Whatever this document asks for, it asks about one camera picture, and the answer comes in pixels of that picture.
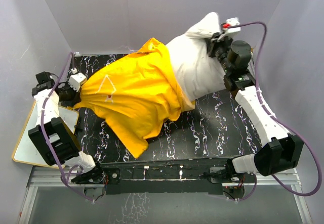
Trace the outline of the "white pillow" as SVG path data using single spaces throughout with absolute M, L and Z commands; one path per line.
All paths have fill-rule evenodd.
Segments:
M 219 61 L 208 56 L 205 42 L 217 32 L 219 16 L 211 12 L 166 44 L 177 82 L 190 101 L 225 89 L 225 73 Z

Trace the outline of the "yellow Pikachu pillowcase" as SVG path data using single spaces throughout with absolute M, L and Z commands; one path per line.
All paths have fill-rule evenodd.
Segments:
M 93 74 L 79 97 L 73 107 L 103 118 L 136 159 L 166 120 L 176 121 L 195 108 L 176 80 L 169 50 L 155 38 Z

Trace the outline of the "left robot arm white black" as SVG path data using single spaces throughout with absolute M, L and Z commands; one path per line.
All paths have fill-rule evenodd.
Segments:
M 37 85 L 32 96 L 37 106 L 37 121 L 28 136 L 49 166 L 78 167 L 81 172 L 71 181 L 75 184 L 100 183 L 104 170 L 91 155 L 85 154 L 73 130 L 59 114 L 59 103 L 68 102 L 73 106 L 80 102 L 81 86 L 87 78 L 76 69 L 66 82 L 56 82 L 49 72 L 36 75 Z

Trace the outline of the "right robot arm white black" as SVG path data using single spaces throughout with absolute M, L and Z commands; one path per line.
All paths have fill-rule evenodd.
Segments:
M 256 154 L 242 155 L 227 160 L 225 169 L 219 171 L 232 182 L 244 173 L 272 175 L 295 168 L 304 146 L 303 141 L 273 120 L 274 113 L 265 111 L 260 103 L 256 81 L 248 70 L 251 46 L 242 40 L 233 40 L 223 32 L 206 39 L 207 54 L 216 58 L 225 72 L 225 87 L 244 109 L 261 140 Z

